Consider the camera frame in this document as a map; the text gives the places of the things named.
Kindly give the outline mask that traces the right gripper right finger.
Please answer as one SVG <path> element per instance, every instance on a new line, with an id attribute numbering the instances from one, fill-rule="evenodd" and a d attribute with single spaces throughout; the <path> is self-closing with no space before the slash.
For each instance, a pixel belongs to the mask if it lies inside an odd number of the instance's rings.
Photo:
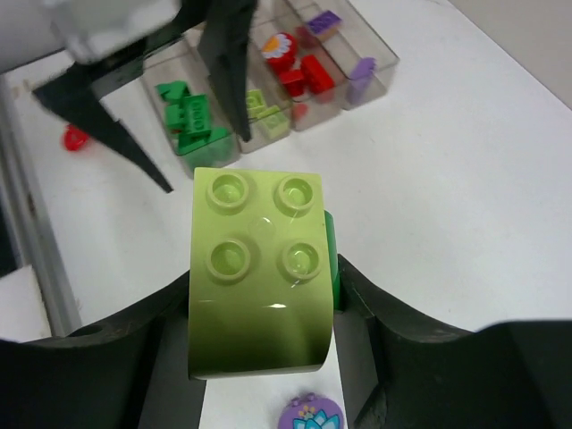
<path id="1" fill-rule="evenodd" d="M 351 428 L 568 428 L 571 324 L 470 332 L 438 321 L 339 261 L 334 334 Z"/>

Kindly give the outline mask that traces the purple hollow lego brick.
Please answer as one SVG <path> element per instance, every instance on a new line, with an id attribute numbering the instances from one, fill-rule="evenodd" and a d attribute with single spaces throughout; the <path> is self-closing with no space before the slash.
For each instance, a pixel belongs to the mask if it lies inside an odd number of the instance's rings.
<path id="1" fill-rule="evenodd" d="M 374 77 L 376 60 L 373 57 L 361 58 L 349 74 L 346 99 L 351 105 L 361 100 Z"/>

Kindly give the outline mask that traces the green and yellow lego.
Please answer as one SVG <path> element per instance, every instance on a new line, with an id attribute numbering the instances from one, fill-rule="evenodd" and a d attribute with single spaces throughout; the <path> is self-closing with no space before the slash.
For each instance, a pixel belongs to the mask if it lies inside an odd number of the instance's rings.
<path id="1" fill-rule="evenodd" d="M 197 168 L 189 375 L 315 371 L 329 352 L 333 312 L 321 177 Z"/>

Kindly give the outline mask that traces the red curved lego piece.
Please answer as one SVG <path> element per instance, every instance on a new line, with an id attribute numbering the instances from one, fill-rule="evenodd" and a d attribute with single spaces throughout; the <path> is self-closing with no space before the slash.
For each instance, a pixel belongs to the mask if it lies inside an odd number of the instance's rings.
<path id="1" fill-rule="evenodd" d="M 294 103 L 292 107 L 292 118 L 294 122 L 300 122 L 306 115 L 308 106 L 306 103 Z"/>

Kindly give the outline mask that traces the small green slope lego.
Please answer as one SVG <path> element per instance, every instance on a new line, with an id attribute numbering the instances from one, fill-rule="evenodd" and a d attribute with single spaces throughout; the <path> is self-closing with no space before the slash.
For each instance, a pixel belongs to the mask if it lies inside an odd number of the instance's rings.
<path id="1" fill-rule="evenodd" d="M 214 143 L 230 136 L 230 132 L 224 127 L 215 127 L 210 134 L 202 137 L 192 137 L 189 132 L 185 131 L 178 135 L 175 146 L 175 154 L 177 156 L 185 156 L 202 147 Z"/>

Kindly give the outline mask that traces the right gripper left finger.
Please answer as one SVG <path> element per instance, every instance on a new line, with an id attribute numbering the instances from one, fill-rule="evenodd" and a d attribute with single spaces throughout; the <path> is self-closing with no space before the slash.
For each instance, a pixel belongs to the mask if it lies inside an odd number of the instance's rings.
<path id="1" fill-rule="evenodd" d="M 1 342 L 3 428 L 197 428 L 189 275 L 64 337 Z"/>

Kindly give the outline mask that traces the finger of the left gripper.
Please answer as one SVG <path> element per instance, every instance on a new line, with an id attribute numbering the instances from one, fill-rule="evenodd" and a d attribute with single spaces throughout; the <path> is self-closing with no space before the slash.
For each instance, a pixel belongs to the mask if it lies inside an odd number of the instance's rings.
<path id="1" fill-rule="evenodd" d="M 75 62 L 34 88 L 32 94 L 48 112 L 136 165 L 170 193 L 172 185 L 154 161 L 101 103 L 103 97 L 142 76 L 144 61 L 151 52 L 147 41 L 141 39 L 97 62 Z"/>
<path id="2" fill-rule="evenodd" d="M 213 1 L 198 52 L 209 73 L 214 94 L 235 133 L 251 140 L 246 86 L 248 44 L 257 2 Z"/>

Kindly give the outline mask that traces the yellow-green lego brick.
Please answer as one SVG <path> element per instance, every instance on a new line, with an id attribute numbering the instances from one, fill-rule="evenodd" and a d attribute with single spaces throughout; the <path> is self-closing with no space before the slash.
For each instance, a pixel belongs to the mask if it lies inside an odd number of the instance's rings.
<path id="1" fill-rule="evenodd" d="M 265 97 L 261 89 L 255 88 L 248 90 L 246 93 L 245 101 L 248 118 L 250 120 L 259 119 L 265 116 L 268 105 L 265 101 Z"/>
<path id="2" fill-rule="evenodd" d="M 267 115 L 260 120 L 260 125 L 269 139 L 277 139 L 290 131 L 290 120 L 282 112 Z"/>

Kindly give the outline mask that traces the purple flower lego disc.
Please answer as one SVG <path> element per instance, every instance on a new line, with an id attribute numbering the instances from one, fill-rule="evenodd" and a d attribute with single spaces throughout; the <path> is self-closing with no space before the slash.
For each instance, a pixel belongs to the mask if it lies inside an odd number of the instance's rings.
<path id="1" fill-rule="evenodd" d="M 308 393 L 292 399 L 283 409 L 277 429 L 343 429 L 344 415 L 337 402 Z"/>

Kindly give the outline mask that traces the red half-round lego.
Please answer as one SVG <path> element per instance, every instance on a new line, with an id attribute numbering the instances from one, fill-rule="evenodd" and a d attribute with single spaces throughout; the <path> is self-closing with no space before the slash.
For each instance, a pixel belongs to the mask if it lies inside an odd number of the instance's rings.
<path id="1" fill-rule="evenodd" d="M 77 152 L 82 150 L 89 142 L 91 137 L 83 130 L 72 124 L 64 127 L 62 135 L 62 145 L 69 152 Z"/>

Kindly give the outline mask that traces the long red lego brick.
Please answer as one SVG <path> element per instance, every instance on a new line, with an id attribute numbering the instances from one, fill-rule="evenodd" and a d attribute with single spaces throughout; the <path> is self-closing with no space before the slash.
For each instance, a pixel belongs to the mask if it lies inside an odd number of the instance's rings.
<path id="1" fill-rule="evenodd" d="M 300 70 L 312 94 L 321 94 L 334 88 L 332 77 L 314 55 L 301 58 Z"/>

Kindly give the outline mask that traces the small red lego cube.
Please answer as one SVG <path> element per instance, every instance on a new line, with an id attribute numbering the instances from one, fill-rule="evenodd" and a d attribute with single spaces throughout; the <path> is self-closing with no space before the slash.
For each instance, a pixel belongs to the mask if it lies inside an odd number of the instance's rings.
<path id="1" fill-rule="evenodd" d="M 301 69 L 290 69 L 279 75 L 279 80 L 292 98 L 302 97 L 306 92 L 306 78 Z"/>

